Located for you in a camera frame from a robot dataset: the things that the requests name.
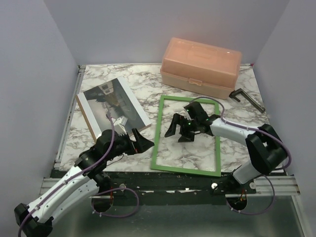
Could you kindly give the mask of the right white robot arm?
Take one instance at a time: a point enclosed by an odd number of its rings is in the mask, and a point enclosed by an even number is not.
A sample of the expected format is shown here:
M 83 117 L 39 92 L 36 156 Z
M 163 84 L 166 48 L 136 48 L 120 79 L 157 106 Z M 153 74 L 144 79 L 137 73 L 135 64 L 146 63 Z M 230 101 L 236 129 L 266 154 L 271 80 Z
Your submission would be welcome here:
M 202 105 L 193 101 L 184 107 L 188 117 L 174 114 L 165 137 L 175 135 L 180 127 L 179 142 L 192 142 L 198 134 L 223 137 L 247 147 L 250 160 L 229 175 L 212 184 L 213 193 L 237 194 L 245 184 L 261 175 L 268 175 L 286 158 L 289 151 L 269 124 L 247 127 L 223 119 L 222 115 L 208 115 Z

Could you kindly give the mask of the glossy photo print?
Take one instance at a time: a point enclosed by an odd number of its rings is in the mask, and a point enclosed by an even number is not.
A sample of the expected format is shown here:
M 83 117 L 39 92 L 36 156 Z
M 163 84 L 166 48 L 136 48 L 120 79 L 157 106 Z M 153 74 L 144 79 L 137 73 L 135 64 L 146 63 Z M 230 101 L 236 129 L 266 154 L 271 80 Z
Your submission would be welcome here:
M 152 122 L 123 77 L 118 77 L 76 95 L 89 131 L 96 140 L 104 130 L 111 129 L 106 118 L 109 112 L 117 134 L 142 131 Z

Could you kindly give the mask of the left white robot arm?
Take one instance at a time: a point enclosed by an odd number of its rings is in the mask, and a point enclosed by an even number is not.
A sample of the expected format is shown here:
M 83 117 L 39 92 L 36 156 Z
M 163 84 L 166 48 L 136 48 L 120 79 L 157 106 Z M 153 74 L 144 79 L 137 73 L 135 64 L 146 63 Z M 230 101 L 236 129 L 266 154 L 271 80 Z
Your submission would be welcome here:
M 14 214 L 19 226 L 18 236 L 24 233 L 28 237 L 46 237 L 58 214 L 88 196 L 106 194 L 113 186 L 103 173 L 107 162 L 124 154 L 144 153 L 154 146 L 137 129 L 132 132 L 135 140 L 112 129 L 103 131 L 96 143 L 79 155 L 75 165 L 53 187 L 29 204 L 17 205 Z

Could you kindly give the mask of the green and wood picture frame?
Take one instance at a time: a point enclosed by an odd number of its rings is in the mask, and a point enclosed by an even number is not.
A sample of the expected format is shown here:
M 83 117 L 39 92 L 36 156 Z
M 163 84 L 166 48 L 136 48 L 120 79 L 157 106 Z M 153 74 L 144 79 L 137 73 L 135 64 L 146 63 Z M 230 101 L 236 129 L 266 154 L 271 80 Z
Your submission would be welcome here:
M 193 98 L 190 97 L 179 97 L 179 96 L 169 96 L 169 95 L 162 95 L 159 101 L 159 108 L 158 108 L 158 118 L 156 124 L 156 133 L 154 139 L 154 148 L 152 153 L 152 160 L 150 168 L 152 170 L 159 170 L 159 171 L 168 171 L 168 172 L 179 172 L 179 173 L 187 173 L 187 174 L 194 174 L 194 175 L 204 175 L 204 176 L 214 176 L 220 177 L 221 176 L 221 156 L 220 156 L 220 138 L 215 137 L 214 141 L 214 151 L 215 151 L 215 171 L 205 171 L 205 170 L 198 170 L 198 169 L 188 169 L 182 167 L 171 167 L 171 166 L 163 166 L 158 165 L 157 155 L 158 155 L 158 146 L 160 140 L 160 128 L 162 122 L 162 112 L 165 100 L 172 100 L 172 101 L 181 101 L 181 102 L 190 102 Z

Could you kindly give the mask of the brown frame backing board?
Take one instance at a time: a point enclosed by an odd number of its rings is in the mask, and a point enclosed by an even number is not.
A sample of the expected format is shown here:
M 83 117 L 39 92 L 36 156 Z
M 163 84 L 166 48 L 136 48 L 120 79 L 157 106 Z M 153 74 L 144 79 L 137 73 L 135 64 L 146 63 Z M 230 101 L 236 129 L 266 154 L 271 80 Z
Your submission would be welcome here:
M 118 105 L 109 102 L 97 102 L 87 100 L 83 93 L 76 96 L 77 103 L 86 124 L 91 132 L 93 140 L 96 140 L 104 130 L 111 129 L 111 123 L 106 117 L 109 112 L 111 118 L 127 117 L 125 129 L 128 135 L 132 135 L 132 129 L 142 131 L 152 125 L 145 112 L 135 109 L 128 99 L 120 99 Z

